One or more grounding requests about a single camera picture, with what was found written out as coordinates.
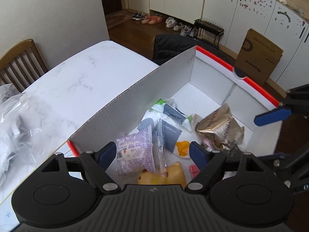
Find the white marble table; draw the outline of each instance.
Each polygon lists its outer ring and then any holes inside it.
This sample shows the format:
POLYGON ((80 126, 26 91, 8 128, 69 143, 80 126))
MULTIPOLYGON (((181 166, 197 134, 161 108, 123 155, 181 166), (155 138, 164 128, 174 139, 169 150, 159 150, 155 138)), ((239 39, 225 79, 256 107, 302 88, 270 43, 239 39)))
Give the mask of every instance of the white marble table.
MULTIPOLYGON (((41 162, 58 150, 82 124, 128 87, 158 66, 112 41, 100 42, 62 62, 29 86, 25 92, 38 100, 31 106, 30 125, 44 130, 41 162)), ((72 156, 67 145, 60 148, 72 156)), ((11 210, 13 190, 35 169, 14 161, 0 188, 0 232, 17 222, 11 210)))

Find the wooden floor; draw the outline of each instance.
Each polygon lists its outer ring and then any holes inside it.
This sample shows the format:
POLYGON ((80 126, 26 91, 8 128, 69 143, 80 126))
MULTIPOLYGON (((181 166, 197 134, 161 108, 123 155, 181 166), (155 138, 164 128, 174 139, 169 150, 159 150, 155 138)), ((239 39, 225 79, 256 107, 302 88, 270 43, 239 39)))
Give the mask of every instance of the wooden floor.
MULTIPOLYGON (((158 34, 179 34, 165 23, 149 25, 127 21, 109 29, 110 39, 152 59, 152 39, 158 34)), ((282 124, 276 153, 291 154, 309 142, 309 123, 303 116, 292 115, 282 124)), ((295 196, 294 208, 286 222, 295 232, 309 231, 309 192, 295 196)))

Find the rug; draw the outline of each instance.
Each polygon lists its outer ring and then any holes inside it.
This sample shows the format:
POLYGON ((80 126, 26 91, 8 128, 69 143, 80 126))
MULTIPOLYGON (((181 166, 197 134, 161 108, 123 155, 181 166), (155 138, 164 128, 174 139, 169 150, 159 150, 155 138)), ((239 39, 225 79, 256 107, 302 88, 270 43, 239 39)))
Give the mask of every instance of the rug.
POLYGON ((105 17, 107 28, 110 29, 118 24, 129 21, 132 18, 131 13, 125 11, 117 11, 105 17))

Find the gold foil wrapper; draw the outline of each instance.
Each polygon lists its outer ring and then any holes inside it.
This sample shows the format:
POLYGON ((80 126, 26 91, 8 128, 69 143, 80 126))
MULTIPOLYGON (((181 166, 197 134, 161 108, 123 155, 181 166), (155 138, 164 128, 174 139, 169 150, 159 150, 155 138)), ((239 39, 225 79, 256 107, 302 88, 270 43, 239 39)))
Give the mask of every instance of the gold foil wrapper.
POLYGON ((238 155, 238 146, 244 140, 244 127, 240 127, 231 114, 228 104, 222 105, 212 114, 202 119, 195 131, 209 139, 216 150, 238 155))

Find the yellow plush toy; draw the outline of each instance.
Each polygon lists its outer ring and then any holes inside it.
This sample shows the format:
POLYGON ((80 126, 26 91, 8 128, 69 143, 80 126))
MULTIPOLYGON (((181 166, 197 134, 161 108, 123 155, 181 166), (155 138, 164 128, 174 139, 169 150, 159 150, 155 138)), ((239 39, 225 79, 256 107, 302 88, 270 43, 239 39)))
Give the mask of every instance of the yellow plush toy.
POLYGON ((186 186, 186 178, 182 170, 180 162, 166 168, 167 177, 160 174, 148 172, 146 169, 140 173, 138 184, 140 185, 169 185, 180 184, 183 188, 186 186))

